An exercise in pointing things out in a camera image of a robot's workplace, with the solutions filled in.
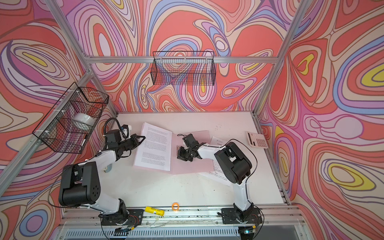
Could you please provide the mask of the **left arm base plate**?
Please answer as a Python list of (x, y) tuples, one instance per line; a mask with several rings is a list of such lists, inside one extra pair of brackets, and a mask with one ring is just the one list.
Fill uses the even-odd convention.
[(102, 226), (131, 226), (137, 227), (142, 224), (143, 209), (128, 209), (126, 214), (117, 212), (115, 214), (99, 214)]

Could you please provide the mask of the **printed paper sheet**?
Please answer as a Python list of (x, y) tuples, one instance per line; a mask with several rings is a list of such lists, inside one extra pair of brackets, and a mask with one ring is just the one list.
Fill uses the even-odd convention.
[[(210, 145), (212, 146), (223, 146), (226, 141), (219, 139), (217, 137), (212, 137)], [(213, 161), (214, 170), (212, 172), (199, 173), (199, 175), (204, 176), (208, 179), (221, 183), (223, 185), (232, 186), (232, 183), (226, 178), (224, 175), (219, 163), (217, 161)]]
[(134, 167), (170, 172), (173, 133), (144, 123), (142, 135), (145, 139), (137, 149)]

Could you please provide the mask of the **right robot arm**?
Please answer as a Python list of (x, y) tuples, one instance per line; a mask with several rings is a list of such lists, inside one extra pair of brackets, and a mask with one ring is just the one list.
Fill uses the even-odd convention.
[(178, 134), (183, 138), (184, 146), (177, 152), (177, 158), (184, 162), (192, 162), (194, 159), (216, 160), (224, 173), (224, 176), (233, 184), (235, 200), (233, 204), (233, 216), (225, 213), (221, 216), (244, 223), (252, 214), (254, 204), (248, 196), (247, 180), (252, 175), (251, 161), (243, 151), (233, 142), (228, 141), (223, 146), (211, 146), (198, 142), (193, 134)]

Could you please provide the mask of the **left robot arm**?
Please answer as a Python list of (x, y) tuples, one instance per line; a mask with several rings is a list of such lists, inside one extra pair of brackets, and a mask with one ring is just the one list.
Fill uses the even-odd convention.
[(116, 161), (131, 153), (146, 139), (131, 135), (122, 140), (123, 132), (112, 130), (106, 133), (106, 144), (90, 160), (65, 166), (59, 191), (59, 203), (63, 207), (87, 207), (101, 213), (100, 218), (116, 225), (122, 225), (129, 218), (123, 200), (113, 198), (102, 190), (99, 173)]

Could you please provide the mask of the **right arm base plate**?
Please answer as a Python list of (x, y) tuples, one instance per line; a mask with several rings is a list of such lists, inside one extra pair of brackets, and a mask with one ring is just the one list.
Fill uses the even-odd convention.
[(263, 223), (263, 215), (256, 207), (250, 207), (243, 212), (237, 208), (222, 208), (217, 214), (225, 225), (252, 224), (258, 226)]

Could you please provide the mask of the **pink calculator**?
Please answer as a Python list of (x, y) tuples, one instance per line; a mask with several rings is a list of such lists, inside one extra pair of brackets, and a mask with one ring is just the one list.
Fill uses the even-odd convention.
[(246, 132), (246, 136), (247, 136), (248, 144), (252, 148), (267, 149), (269, 147), (264, 135), (262, 134)]

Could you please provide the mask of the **yellow glue stick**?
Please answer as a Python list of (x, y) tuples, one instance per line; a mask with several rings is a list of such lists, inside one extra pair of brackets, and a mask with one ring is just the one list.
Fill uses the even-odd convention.
[(154, 215), (158, 215), (158, 216), (161, 216), (161, 217), (163, 217), (165, 215), (165, 211), (164, 210), (153, 208), (153, 207), (149, 207), (149, 206), (147, 206), (145, 208), (145, 212), (146, 213), (150, 213), (150, 214), (154, 214)]

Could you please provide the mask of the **white tape roll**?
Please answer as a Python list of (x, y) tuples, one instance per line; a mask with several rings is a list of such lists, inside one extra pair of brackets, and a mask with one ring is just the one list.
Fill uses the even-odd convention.
[(77, 113), (73, 118), (72, 121), (75, 126), (77, 127), (91, 127), (94, 125), (96, 119), (83, 113)]

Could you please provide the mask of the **grey blue stapler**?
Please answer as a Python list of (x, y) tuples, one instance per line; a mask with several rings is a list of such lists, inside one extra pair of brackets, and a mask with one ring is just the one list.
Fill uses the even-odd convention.
[(110, 172), (111, 170), (112, 170), (112, 164), (109, 164), (109, 165), (107, 165), (105, 168), (104, 168), (104, 172), (105, 173), (108, 173), (108, 172)]

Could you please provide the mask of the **pink folder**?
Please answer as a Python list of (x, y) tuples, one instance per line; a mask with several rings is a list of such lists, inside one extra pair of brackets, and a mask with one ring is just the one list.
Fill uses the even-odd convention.
[(173, 134), (172, 136), (172, 151), (171, 151), (171, 161), (170, 161), (170, 170), (158, 170), (152, 167), (141, 167), (138, 165), (138, 158), (134, 161), (134, 168), (147, 170), (152, 172), (160, 172), (172, 175), (180, 175), (180, 174), (192, 174), (192, 173), (205, 173), (211, 172), (214, 170), (214, 164), (211, 159), (198, 159), (194, 158), (192, 162), (185, 162), (179, 160), (177, 158), (177, 151), (180, 147), (184, 146), (184, 141), (182, 140), (182, 136), (177, 136)]

